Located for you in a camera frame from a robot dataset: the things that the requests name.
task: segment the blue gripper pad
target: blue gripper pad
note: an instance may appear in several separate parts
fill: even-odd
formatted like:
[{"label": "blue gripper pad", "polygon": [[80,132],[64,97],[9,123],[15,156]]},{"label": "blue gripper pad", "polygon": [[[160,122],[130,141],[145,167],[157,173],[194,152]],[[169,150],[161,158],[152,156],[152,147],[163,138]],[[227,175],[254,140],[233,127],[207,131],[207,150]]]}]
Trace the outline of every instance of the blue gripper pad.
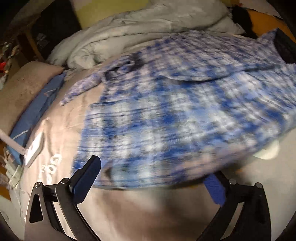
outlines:
[{"label": "blue gripper pad", "polygon": [[215,204],[223,206],[226,201],[226,191],[215,174],[208,175],[203,181]]},{"label": "blue gripper pad", "polygon": [[101,170],[101,160],[92,156],[83,168],[78,169],[70,179],[70,192],[73,193],[73,203],[82,203],[91,189],[96,177]]}]

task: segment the white round object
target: white round object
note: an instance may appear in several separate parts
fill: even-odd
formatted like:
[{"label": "white round object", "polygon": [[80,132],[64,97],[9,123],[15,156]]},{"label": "white round object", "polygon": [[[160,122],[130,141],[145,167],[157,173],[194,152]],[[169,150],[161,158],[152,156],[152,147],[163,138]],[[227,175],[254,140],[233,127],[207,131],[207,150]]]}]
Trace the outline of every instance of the white round object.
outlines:
[{"label": "white round object", "polygon": [[263,160],[271,160],[279,154],[279,140],[275,140],[269,145],[267,145],[264,149],[261,151],[255,153],[253,156],[263,159]]}]

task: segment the white cable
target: white cable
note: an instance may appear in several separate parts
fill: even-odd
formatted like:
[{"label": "white cable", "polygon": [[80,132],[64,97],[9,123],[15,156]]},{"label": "white cable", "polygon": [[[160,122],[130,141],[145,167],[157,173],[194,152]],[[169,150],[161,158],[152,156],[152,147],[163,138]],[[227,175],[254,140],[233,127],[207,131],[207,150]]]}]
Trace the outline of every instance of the white cable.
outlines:
[{"label": "white cable", "polygon": [[17,195],[17,192],[16,192],[15,188],[12,188],[12,189],[13,189],[14,192],[15,192],[15,196],[16,196],[17,201],[18,201],[18,204],[19,204],[19,206],[20,206],[20,220],[21,220],[21,222],[22,222],[22,225],[25,226],[26,217],[24,216],[24,213],[23,213],[23,211],[22,211],[22,206],[21,206],[21,204],[20,204],[20,199],[18,198],[18,195]]},{"label": "white cable", "polygon": [[21,135],[27,133],[28,131],[29,131],[29,130],[26,130],[26,131],[23,131],[22,133],[16,135],[16,136],[13,138],[13,140],[14,140],[15,138],[18,138],[18,137],[20,137]]},{"label": "white cable", "polygon": [[44,92],[44,95],[46,96],[46,97],[49,97],[49,95],[47,94],[48,92],[52,92],[52,91],[55,91],[56,89],[53,89],[53,90],[49,90],[49,91],[46,91],[46,92]]},{"label": "white cable", "polygon": [[0,157],[3,159],[3,161],[5,162],[5,164],[8,162],[8,159],[11,155],[11,153],[8,155],[7,157],[7,148],[6,147],[3,147],[3,153],[4,153],[4,156],[0,155]]}]

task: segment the wall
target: wall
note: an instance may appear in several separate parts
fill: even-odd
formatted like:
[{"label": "wall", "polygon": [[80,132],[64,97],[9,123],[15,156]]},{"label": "wall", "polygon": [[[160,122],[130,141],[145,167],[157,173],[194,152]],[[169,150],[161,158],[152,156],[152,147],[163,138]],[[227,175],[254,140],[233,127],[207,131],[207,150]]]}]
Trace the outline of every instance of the wall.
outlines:
[{"label": "wall", "polygon": [[[23,19],[42,12],[54,0],[31,0],[14,17],[11,24],[17,25]],[[149,0],[70,0],[76,11],[81,27],[86,28],[110,15],[139,10]]]},{"label": "wall", "polygon": [[116,13],[139,10],[147,3],[148,0],[72,0],[82,28]]},{"label": "wall", "polygon": [[221,0],[221,2],[224,3],[228,7],[239,4],[239,0]]},{"label": "wall", "polygon": [[266,0],[240,0],[239,2],[243,4],[243,7],[281,17],[279,13],[273,8],[273,6],[271,6]]}]

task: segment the blue pillowcase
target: blue pillowcase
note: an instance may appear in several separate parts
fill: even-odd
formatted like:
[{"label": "blue pillowcase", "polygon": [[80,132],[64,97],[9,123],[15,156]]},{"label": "blue pillowcase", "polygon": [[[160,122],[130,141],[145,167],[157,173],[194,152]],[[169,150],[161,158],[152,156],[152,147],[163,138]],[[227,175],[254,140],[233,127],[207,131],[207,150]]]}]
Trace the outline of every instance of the blue pillowcase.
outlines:
[{"label": "blue pillowcase", "polygon": [[[21,146],[26,146],[35,125],[38,123],[44,112],[49,108],[51,103],[55,100],[59,90],[64,84],[64,77],[64,73],[53,77],[40,91],[36,98],[30,103],[28,108],[24,111],[14,126],[10,134],[11,138],[14,138],[24,131],[27,131],[26,133],[14,139]],[[15,161],[18,164],[22,164],[23,156],[21,156],[10,146],[8,146],[7,149],[10,153],[12,153]]]}]

